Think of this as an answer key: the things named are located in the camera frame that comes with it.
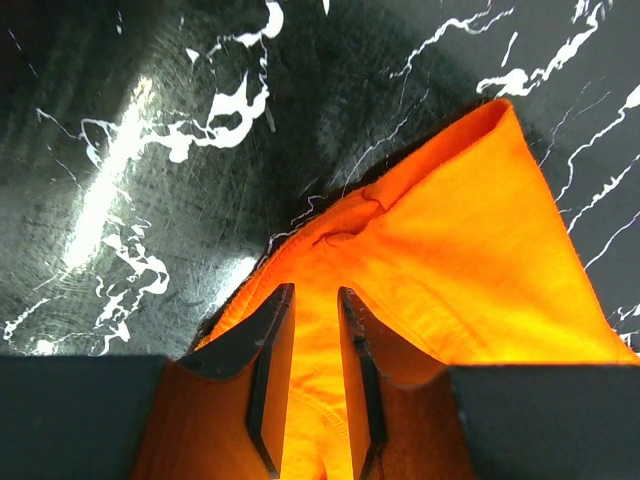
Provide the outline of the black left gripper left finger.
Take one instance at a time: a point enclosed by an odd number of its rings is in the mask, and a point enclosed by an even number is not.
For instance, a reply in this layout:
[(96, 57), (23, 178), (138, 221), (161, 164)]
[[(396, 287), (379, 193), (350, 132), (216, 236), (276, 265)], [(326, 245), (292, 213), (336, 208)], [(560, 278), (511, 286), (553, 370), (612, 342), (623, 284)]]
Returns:
[(276, 479), (295, 288), (205, 347), (160, 355), (5, 356), (5, 479)]

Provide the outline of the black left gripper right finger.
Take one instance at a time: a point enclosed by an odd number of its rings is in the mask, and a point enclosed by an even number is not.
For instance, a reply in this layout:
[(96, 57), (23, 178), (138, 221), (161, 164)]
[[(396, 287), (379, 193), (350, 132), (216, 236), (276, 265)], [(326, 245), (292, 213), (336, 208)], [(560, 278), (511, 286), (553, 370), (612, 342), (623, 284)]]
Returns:
[(635, 479), (632, 365), (447, 365), (337, 295), (357, 479)]

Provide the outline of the orange t shirt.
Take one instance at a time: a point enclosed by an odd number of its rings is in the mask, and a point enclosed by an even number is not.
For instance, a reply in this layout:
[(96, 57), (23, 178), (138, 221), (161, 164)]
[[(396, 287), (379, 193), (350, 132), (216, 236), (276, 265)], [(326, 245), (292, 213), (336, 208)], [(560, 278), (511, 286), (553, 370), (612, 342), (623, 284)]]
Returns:
[(279, 479), (353, 475), (337, 295), (447, 365), (632, 365), (512, 105), (489, 102), (297, 230), (197, 350), (295, 288)]

